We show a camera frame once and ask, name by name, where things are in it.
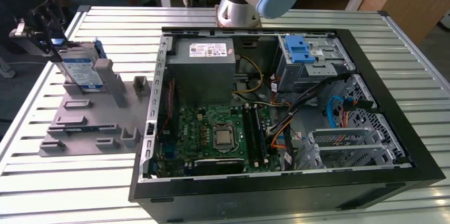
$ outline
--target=sticker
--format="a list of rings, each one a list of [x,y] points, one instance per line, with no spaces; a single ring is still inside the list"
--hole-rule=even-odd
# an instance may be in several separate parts
[[[323,55],[321,50],[311,50],[311,55]]]
[[[272,92],[276,92],[277,89],[279,89],[279,88],[277,88],[279,86],[277,86],[276,83],[270,83],[270,84],[269,84],[269,87],[270,87],[270,89],[272,89]]]
[[[292,157],[289,156],[287,152],[284,153],[284,160],[287,161],[288,164],[292,163]]]
[[[62,65],[76,84],[86,91],[97,91],[102,87],[90,59],[62,59]]]
[[[189,57],[222,57],[226,56],[225,43],[204,43],[189,45]]]

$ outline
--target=gray 3d-printed tray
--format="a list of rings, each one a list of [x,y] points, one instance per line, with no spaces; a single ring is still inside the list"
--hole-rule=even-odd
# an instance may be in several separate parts
[[[122,82],[125,107],[102,93],[64,95],[39,146],[41,157],[133,153],[144,134],[149,84]]]

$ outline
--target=floor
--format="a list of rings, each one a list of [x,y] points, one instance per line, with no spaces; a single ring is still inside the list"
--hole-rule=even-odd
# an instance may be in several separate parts
[[[76,11],[77,5],[97,5],[97,6],[126,6],[125,0],[72,0],[72,11]],[[423,54],[450,81],[450,31],[436,26],[425,39],[417,46]],[[17,114],[21,104],[26,98],[29,90],[35,82],[39,72],[43,68],[46,60],[39,56],[17,55],[1,53],[1,58],[10,67],[15,70],[17,75],[13,79],[3,79],[0,76],[0,120],[11,120]],[[0,122],[0,139],[7,130],[9,124]]]

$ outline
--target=aluminum table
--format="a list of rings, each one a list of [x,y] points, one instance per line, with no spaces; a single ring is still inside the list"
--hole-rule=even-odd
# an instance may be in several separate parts
[[[104,43],[124,81],[152,80],[161,26],[214,26],[213,9],[82,7],[66,36]],[[345,28],[376,69],[435,161],[450,177],[450,85],[387,16],[289,11],[264,27]],[[37,156],[64,77],[47,63],[0,144],[0,223],[154,223],[128,202],[133,154]],[[206,223],[448,223],[450,179],[367,209]]]

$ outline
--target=red wire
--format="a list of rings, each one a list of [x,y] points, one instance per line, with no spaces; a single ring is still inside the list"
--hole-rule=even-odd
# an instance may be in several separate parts
[[[168,119],[170,117],[170,95],[172,95],[172,85],[173,85],[173,80],[170,80],[169,84],[168,84],[168,111],[166,111],[166,118],[165,118],[165,121],[164,121],[164,125],[162,125],[162,128],[160,130],[160,133],[157,134],[157,137],[161,135],[165,127],[166,127],[166,124],[168,124]]]

